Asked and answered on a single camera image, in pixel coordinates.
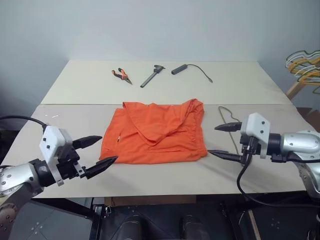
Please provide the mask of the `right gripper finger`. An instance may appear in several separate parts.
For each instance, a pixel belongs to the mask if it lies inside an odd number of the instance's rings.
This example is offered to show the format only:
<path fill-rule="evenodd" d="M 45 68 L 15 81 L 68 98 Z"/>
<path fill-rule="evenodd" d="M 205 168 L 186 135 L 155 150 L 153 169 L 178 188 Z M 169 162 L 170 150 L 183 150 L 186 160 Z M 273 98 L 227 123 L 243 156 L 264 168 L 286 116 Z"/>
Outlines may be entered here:
<path fill-rule="evenodd" d="M 239 154 L 229 153 L 228 151 L 224 150 L 208 150 L 208 152 L 220 159 L 244 164 L 243 157 Z"/>
<path fill-rule="evenodd" d="M 214 129 L 223 132 L 237 132 L 240 131 L 242 122 L 229 122 L 216 126 Z"/>

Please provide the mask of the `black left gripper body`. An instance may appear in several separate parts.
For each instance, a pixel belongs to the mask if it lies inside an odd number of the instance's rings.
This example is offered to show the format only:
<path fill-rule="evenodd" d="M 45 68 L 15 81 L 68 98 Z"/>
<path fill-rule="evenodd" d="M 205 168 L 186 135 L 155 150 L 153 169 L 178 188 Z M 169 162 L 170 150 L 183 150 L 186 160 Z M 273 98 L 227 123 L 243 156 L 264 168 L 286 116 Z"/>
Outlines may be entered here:
<path fill-rule="evenodd" d="M 57 169 L 63 180 L 75 177 L 84 178 L 86 176 L 85 167 L 78 163 L 80 156 L 76 152 L 77 149 L 82 148 L 84 147 L 81 141 L 73 141 L 65 153 L 58 158 Z"/>

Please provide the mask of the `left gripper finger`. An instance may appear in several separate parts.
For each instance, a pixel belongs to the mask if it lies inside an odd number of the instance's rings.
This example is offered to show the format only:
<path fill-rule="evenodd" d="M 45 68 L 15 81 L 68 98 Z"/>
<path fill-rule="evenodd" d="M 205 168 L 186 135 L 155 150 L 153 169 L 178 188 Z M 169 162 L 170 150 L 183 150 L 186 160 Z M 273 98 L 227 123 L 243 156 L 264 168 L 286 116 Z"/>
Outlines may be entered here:
<path fill-rule="evenodd" d="M 117 160 L 117 158 L 118 156 L 111 156 L 98 161 L 94 166 L 85 169 L 85 177 L 87 179 L 91 179 L 96 175 L 99 175 L 100 173 L 107 170 Z"/>
<path fill-rule="evenodd" d="M 97 135 L 90 135 L 90 136 L 82 137 L 82 138 L 73 140 L 72 141 L 72 147 L 75 150 L 84 149 L 84 148 L 87 148 L 87 147 L 95 144 L 96 142 L 98 142 L 101 139 L 102 139 L 102 137 L 101 136 L 97 136 Z"/>

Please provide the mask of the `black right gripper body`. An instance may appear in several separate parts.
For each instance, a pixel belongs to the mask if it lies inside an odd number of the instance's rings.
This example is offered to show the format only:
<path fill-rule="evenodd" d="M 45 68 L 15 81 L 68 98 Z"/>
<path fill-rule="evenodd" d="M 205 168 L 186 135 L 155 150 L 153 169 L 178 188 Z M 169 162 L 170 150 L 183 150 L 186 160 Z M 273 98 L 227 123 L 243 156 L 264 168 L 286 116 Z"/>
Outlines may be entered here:
<path fill-rule="evenodd" d="M 250 163 L 253 155 L 260 155 L 261 144 L 259 139 L 254 136 L 242 135 L 240 137 L 241 148 L 241 165 L 244 167 L 247 163 Z"/>

